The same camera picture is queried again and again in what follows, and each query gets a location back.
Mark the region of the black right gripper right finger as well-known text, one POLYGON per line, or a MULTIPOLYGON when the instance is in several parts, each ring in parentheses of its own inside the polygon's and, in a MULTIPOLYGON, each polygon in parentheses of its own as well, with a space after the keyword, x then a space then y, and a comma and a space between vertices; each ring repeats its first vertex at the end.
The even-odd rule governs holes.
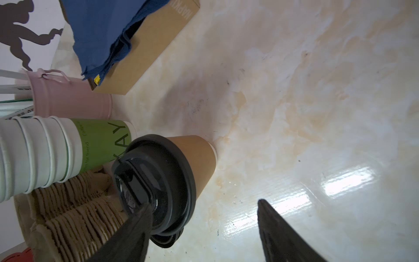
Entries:
POLYGON ((257 216, 267 262, 325 261, 265 199, 258 200, 257 216))

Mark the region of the red and white paper bag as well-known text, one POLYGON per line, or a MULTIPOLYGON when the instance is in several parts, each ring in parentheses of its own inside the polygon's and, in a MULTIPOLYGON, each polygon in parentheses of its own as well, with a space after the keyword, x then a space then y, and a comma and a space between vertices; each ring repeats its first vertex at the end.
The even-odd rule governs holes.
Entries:
POLYGON ((2 262, 34 262, 32 250, 27 248, 22 252, 13 253, 5 257, 2 262))

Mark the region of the white paper cup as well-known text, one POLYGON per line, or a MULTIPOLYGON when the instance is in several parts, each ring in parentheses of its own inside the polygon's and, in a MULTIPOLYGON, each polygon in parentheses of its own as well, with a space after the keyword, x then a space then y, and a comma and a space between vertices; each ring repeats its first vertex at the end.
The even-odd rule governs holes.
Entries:
POLYGON ((195 180, 196 198, 203 192, 217 165, 215 148, 204 138, 197 135, 175 136, 168 138, 186 157, 195 180))

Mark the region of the black plastic cup lid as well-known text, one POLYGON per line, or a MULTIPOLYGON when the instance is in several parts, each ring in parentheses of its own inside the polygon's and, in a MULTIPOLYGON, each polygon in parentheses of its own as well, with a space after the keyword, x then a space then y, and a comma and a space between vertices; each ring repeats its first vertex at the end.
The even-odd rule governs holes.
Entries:
POLYGON ((112 172, 129 215, 151 205, 152 235, 175 235, 191 219, 196 203, 192 168, 168 138, 150 134, 135 139, 113 163, 112 172))

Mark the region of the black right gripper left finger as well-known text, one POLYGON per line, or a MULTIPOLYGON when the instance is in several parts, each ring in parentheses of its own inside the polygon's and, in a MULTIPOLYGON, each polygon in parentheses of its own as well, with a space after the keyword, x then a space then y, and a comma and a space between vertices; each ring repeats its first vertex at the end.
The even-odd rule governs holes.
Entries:
POLYGON ((89 262, 144 262, 151 237, 153 216, 150 204, 129 216, 89 262))

